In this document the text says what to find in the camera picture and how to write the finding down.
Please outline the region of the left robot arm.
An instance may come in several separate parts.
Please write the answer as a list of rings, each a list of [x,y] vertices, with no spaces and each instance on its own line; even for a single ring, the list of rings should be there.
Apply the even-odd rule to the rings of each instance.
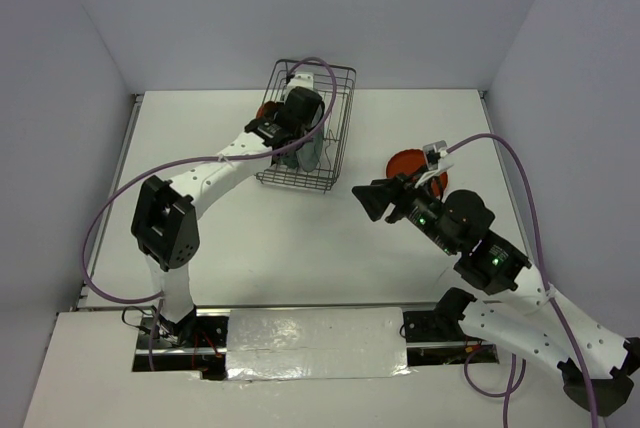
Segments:
[[[152,286],[161,293],[154,303],[160,334],[173,346],[195,337],[196,305],[190,291],[189,262],[200,246],[198,221],[225,194],[269,168],[279,149],[320,126],[325,104],[305,87],[288,90],[282,102],[269,104],[216,156],[163,180],[151,176],[141,186],[131,232],[144,254]]]

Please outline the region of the teal embossed plate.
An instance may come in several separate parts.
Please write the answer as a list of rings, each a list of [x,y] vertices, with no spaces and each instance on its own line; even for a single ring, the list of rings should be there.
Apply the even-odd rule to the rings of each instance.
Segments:
[[[283,153],[279,157],[279,163],[289,169],[297,170],[299,168],[299,161],[295,151]]]

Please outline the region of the black mounting rail base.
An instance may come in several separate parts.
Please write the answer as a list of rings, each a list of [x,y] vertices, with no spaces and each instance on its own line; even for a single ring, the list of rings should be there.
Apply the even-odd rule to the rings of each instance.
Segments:
[[[495,364],[496,348],[440,326],[431,307],[200,310],[179,335],[126,309],[131,369],[212,381],[374,379],[423,366]]]

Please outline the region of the silver foil cover panel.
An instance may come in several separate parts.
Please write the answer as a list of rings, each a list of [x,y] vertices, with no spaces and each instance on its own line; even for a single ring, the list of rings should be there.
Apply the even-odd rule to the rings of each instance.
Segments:
[[[397,307],[234,310],[226,338],[233,381],[373,379],[409,373]]]

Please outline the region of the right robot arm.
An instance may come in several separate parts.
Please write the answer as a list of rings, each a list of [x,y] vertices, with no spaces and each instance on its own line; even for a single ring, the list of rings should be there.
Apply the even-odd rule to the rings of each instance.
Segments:
[[[352,193],[371,220],[410,222],[445,254],[458,258],[454,269],[463,281],[521,317],[500,314],[452,287],[433,311],[442,337],[468,336],[503,346],[547,369],[575,404],[600,417],[628,401],[639,368],[638,338],[606,329],[546,286],[534,263],[491,230],[495,215],[477,193],[456,190],[440,200],[405,175],[356,186]]]

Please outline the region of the light green plate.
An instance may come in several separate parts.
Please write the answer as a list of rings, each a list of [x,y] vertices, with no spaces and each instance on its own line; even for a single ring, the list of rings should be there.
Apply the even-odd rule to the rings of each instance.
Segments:
[[[324,144],[324,129],[320,128],[312,138],[295,152],[297,167],[303,172],[314,171],[320,163]]]

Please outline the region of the small orange scalloped plate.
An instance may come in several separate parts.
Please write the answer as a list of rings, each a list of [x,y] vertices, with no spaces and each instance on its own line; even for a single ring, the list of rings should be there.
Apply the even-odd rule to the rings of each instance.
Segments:
[[[385,174],[387,178],[393,178],[399,174],[411,175],[425,167],[426,159],[421,149],[406,149],[396,153],[389,159]],[[449,178],[446,172],[430,181],[428,187],[431,195],[442,199],[448,186],[448,181]]]

